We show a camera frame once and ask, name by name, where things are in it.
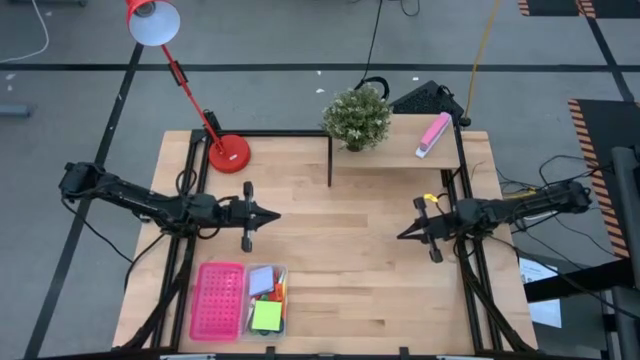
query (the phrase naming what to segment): white paper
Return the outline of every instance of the white paper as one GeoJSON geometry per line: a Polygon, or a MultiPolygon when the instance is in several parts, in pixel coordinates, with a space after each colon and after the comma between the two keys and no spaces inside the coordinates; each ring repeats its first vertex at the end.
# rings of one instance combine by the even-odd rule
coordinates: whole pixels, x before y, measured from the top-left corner
{"type": "MultiPolygon", "coordinates": [[[[536,263],[535,261],[520,258],[520,276],[524,284],[556,276],[556,273],[536,263]]],[[[531,320],[538,324],[562,328],[562,314],[560,312],[560,300],[540,301],[529,304],[531,320]]]]}

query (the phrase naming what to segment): blue object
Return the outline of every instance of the blue object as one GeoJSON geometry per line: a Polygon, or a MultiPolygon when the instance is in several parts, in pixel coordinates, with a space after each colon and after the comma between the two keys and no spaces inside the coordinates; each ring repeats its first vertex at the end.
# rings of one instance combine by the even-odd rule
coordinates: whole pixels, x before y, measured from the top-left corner
{"type": "Polygon", "coordinates": [[[273,267],[265,266],[249,272],[249,296],[273,291],[273,267]]]}

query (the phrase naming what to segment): red desk lamp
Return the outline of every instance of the red desk lamp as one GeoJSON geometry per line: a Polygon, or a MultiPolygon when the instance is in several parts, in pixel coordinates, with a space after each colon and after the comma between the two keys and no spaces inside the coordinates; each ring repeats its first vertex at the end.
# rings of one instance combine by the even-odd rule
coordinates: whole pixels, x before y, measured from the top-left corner
{"type": "Polygon", "coordinates": [[[126,0],[129,6],[127,25],[131,36],[145,46],[161,46],[169,60],[169,67],[178,86],[182,87],[189,100],[196,108],[200,119],[213,138],[213,145],[209,149],[209,162],[220,172],[234,173],[244,169],[251,158],[251,150],[247,141],[237,135],[218,137],[202,112],[200,105],[194,99],[187,77],[180,64],[173,60],[169,49],[165,45],[176,36],[180,29],[180,14],[168,0],[126,0]]]}

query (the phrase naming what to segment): wooden tabletop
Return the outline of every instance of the wooden tabletop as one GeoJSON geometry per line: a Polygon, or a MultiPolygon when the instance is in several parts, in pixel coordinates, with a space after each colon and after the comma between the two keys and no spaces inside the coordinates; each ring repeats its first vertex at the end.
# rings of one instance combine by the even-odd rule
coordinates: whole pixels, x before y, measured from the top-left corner
{"type": "MultiPolygon", "coordinates": [[[[153,190],[175,194],[174,179],[184,167],[189,136],[187,131],[165,134],[153,190]]],[[[463,139],[475,197],[499,198],[487,134],[467,132],[463,139]]],[[[328,188],[326,139],[247,140],[253,152],[249,166],[231,175],[210,170],[205,192],[218,197],[241,194],[242,183],[250,180],[258,204],[280,212],[282,218],[254,234],[250,254],[240,249],[239,229],[223,230],[211,240],[197,242],[181,351],[256,353],[275,345],[278,353],[397,354],[401,346],[409,347],[412,354],[473,353],[452,242],[440,245],[445,260],[434,264],[425,245],[395,238],[416,217],[414,197],[444,191],[438,170],[335,167],[333,186],[328,188]],[[288,266],[285,339],[216,344],[189,338],[195,274],[210,261],[288,266]]],[[[436,215],[434,210],[429,207],[429,214],[436,215]]],[[[143,225],[137,251],[157,233],[155,225],[143,225]]],[[[506,226],[495,235],[511,241],[506,226]]],[[[156,305],[168,244],[168,240],[159,244],[131,274],[114,345],[126,342],[156,305]]],[[[535,347],[513,250],[487,240],[485,252],[496,304],[535,347]]],[[[171,309],[167,322],[172,320],[171,309]]],[[[168,343],[170,328],[164,333],[168,343]]],[[[483,334],[489,347],[486,326],[483,334]]]]}
{"type": "Polygon", "coordinates": [[[352,168],[417,168],[457,169],[460,166],[458,149],[449,124],[438,142],[421,159],[415,155],[422,136],[438,115],[392,115],[388,138],[361,152],[350,152],[341,141],[334,141],[334,166],[352,168]]]}

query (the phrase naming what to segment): green sticky note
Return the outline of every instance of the green sticky note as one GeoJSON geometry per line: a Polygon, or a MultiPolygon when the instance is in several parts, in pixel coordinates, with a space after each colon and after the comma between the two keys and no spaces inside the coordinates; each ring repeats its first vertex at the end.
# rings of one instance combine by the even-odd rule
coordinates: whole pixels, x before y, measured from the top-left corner
{"type": "Polygon", "coordinates": [[[278,331],[280,330],[281,316],[282,303],[275,301],[256,301],[251,328],[254,330],[278,331]]]}

